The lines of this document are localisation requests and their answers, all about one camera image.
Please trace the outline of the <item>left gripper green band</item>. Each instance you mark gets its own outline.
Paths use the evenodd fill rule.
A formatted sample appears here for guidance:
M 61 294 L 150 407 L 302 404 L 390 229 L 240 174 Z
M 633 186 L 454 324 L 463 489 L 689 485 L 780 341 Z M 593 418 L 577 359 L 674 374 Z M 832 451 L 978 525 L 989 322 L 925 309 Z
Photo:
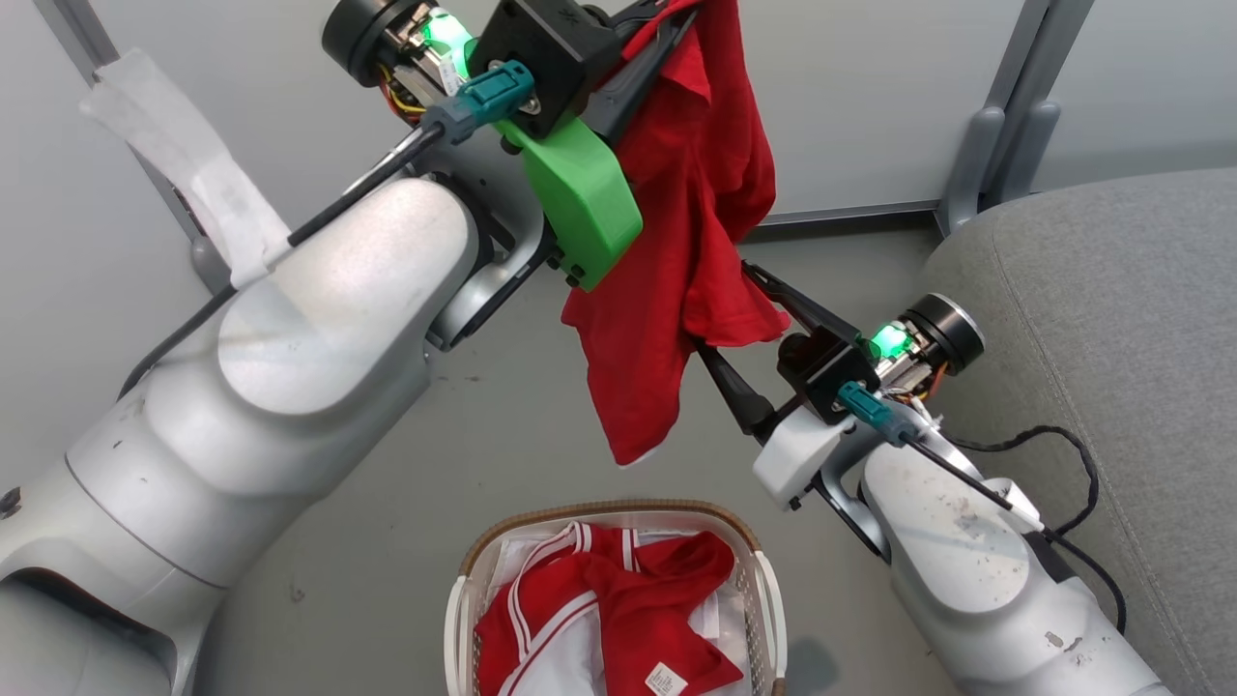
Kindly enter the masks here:
M 499 0 L 474 36 L 437 0 L 336 0 L 322 46 L 435 141 L 495 129 L 521 155 L 571 286 L 591 291 L 644 226 L 614 147 L 695 21 L 669 2 L 637 0 L 610 28 L 576 0 Z

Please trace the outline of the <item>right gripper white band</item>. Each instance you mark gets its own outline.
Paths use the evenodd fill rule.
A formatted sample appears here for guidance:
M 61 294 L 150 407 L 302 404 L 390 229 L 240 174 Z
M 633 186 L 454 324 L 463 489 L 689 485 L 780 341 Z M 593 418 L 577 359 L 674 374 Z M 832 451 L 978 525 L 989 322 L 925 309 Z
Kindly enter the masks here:
M 795 393 L 795 404 L 785 415 L 776 415 L 772 402 L 756 392 L 717 347 L 695 342 L 695 354 L 729 405 L 738 431 L 762 439 L 755 473 L 769 497 L 783 507 L 798 503 L 830 452 L 860 427 L 870 427 L 880 443 L 894 448 L 905 444 L 905 433 L 925 441 L 928 428 L 934 427 L 925 401 L 945 376 L 959 375 L 985 352 L 977 323 L 949 297 L 923 295 L 875 334 L 863 335 L 762 266 L 743 260 L 742 269 L 762 294 L 790 313 L 804 329 L 828 330 L 854 345 L 866 337 L 877 359 L 880 387 L 870 391 L 854 382 L 844 384 L 837 401 L 849 410 L 847 418 L 828 424 Z

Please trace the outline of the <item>red polo shirt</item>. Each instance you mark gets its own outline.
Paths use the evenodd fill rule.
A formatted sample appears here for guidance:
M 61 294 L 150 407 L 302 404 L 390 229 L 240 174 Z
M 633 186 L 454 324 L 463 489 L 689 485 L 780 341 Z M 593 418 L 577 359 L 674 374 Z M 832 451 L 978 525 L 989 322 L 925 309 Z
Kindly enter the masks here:
M 695 14 L 618 143 L 644 229 L 593 291 L 571 291 L 588 387 L 614 461 L 659 448 L 679 414 L 694 340 L 772 342 L 790 325 L 742 272 L 737 244 L 776 202 L 776 162 L 748 79 L 738 0 Z

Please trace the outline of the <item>red garment with white tag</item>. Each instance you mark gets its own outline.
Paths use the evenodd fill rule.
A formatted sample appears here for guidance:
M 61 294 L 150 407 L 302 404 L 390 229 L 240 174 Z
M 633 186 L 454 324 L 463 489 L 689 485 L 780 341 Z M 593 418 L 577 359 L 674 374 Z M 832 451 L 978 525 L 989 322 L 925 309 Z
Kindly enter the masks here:
M 641 543 L 617 529 L 616 556 L 584 567 L 599 600 L 607 696 L 705 696 L 742 671 L 693 628 L 693 612 L 734 572 L 734 551 L 711 532 Z

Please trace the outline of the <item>red garment with white stripes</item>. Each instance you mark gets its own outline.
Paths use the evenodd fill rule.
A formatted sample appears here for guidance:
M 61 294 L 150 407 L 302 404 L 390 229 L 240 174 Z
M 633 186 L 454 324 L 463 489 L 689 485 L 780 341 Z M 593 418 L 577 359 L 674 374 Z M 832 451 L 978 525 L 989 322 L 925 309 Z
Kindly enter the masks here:
M 503 569 L 477 621 L 477 696 L 606 696 L 600 598 L 588 571 L 636 571 L 631 529 L 570 520 Z

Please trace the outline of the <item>white laundry basket brown rim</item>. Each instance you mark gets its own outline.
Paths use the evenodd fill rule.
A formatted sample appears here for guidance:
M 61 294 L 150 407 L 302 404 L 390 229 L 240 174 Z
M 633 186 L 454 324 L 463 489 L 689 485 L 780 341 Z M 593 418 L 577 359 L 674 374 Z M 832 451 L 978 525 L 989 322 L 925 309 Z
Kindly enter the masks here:
M 552 507 L 508 516 L 473 543 L 447 600 L 447 696 L 477 696 L 475 660 L 480 645 L 473 637 L 477 618 L 489 608 L 489 590 L 508 538 L 550 532 L 558 523 L 588 520 L 641 532 L 713 532 L 729 543 L 736 567 L 731 584 L 745 600 L 745 639 L 755 696 L 785 696 L 788 638 L 785 605 L 769 559 L 745 520 L 717 504 L 690 499 L 633 498 Z

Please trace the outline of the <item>white basket liner cloth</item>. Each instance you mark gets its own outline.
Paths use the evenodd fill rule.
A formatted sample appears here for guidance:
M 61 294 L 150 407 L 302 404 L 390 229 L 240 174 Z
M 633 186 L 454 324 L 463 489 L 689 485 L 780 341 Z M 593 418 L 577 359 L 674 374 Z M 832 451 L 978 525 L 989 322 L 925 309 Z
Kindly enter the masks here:
M 552 534 L 558 532 L 562 525 L 568 523 L 571 523 L 571 520 L 565 520 L 565 523 L 557 525 L 557 528 L 553 529 L 548 537 L 552 537 Z M 588 520 L 579 520 L 579 523 L 588 523 Z M 641 543 L 654 543 L 667 540 L 667 538 L 670 537 L 693 535 L 699 533 L 631 530 L 637 533 L 638 541 Z M 490 603 L 495 597 L 495 593 L 499 591 L 500 584 L 506 582 L 508 576 L 511 576 L 511 574 L 503 569 L 503 565 L 506 565 L 508 560 L 515 559 L 515 556 L 520 554 L 521 546 L 526 545 L 526 543 L 529 546 L 534 546 L 536 543 L 546 540 L 548 537 L 536 538 L 534 540 L 529 540 L 529 538 L 515 538 L 515 540 L 508 541 L 506 546 L 503 546 L 503 553 L 501 553 L 499 559 L 499 580 L 496 580 L 492 585 L 489 595 Z M 482 614 L 477 618 L 477 621 L 481 621 L 481 617 Z M 725 656 L 729 656 L 729 659 L 732 660 L 743 674 L 742 677 L 738 679 L 738 682 L 730 684 L 729 687 L 708 692 L 705 696 L 751 696 L 752 690 L 750 682 L 748 649 L 745 639 L 745 603 L 742 595 L 738 593 L 738 588 L 731 584 L 731 577 L 715 593 L 713 593 L 713 596 L 709 597 L 704 605 L 700 605 L 700 607 L 693 612 L 690 624 L 700 635 L 716 645 L 720 651 L 725 654 Z

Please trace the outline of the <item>grey fabric sofa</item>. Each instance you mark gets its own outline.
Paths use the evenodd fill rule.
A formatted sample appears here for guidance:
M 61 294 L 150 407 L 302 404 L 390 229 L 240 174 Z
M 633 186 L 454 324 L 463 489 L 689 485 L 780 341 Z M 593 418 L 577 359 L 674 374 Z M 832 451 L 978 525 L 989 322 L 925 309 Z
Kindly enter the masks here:
M 917 292 L 985 337 L 931 399 L 948 435 L 1072 431 L 1098 498 L 1066 537 L 1119 585 L 1127 639 L 1176 696 L 1237 696 L 1237 167 L 1001 204 Z

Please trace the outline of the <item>white translucent tape strip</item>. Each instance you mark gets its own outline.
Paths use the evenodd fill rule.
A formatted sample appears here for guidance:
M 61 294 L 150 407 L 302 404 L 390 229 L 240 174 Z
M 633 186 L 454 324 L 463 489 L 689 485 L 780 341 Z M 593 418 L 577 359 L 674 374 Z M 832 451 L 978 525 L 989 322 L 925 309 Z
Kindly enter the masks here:
M 242 291 L 291 250 L 291 230 L 216 129 L 141 49 L 96 69 L 80 111 L 127 141 L 188 202 Z

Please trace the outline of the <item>grey metal partition bottom rail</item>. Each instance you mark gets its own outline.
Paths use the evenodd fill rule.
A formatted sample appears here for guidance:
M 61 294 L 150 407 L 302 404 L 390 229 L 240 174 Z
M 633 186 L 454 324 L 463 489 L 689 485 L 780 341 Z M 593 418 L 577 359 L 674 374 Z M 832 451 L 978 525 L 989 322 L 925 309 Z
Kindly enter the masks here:
M 777 213 L 748 232 L 745 244 L 772 244 L 823 239 L 831 235 L 905 232 L 936 229 L 934 213 L 939 202 L 905 202 L 849 206 L 841 210 Z

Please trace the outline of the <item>grey double partition post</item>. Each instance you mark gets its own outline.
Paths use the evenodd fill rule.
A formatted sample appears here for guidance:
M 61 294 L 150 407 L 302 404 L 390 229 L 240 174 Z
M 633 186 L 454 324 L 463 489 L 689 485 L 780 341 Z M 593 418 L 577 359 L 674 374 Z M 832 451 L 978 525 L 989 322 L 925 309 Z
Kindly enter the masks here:
M 934 218 L 957 232 L 981 211 L 1030 193 L 1063 109 L 1050 91 L 1095 0 L 1023 0 L 983 108 L 964 131 Z

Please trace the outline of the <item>grey metal partition post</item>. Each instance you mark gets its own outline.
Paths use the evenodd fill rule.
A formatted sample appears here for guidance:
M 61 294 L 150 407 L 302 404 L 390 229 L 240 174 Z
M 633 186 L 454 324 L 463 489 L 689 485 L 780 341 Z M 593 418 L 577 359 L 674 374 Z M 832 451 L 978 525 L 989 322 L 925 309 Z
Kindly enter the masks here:
M 96 70 L 120 58 L 116 45 L 113 43 L 106 30 L 101 26 L 101 19 L 90 5 L 90 0 L 32 0 L 40 15 L 45 19 L 49 31 L 53 32 L 58 45 L 66 49 L 66 54 L 80 78 L 89 84 L 96 84 Z M 172 213 L 174 220 L 181 224 L 189 242 L 197 235 L 207 235 L 204 229 L 190 211 L 188 202 L 182 197 L 181 190 L 167 180 L 153 164 L 148 163 L 143 156 L 132 153 L 147 176 L 155 192 L 163 199 L 166 206 Z

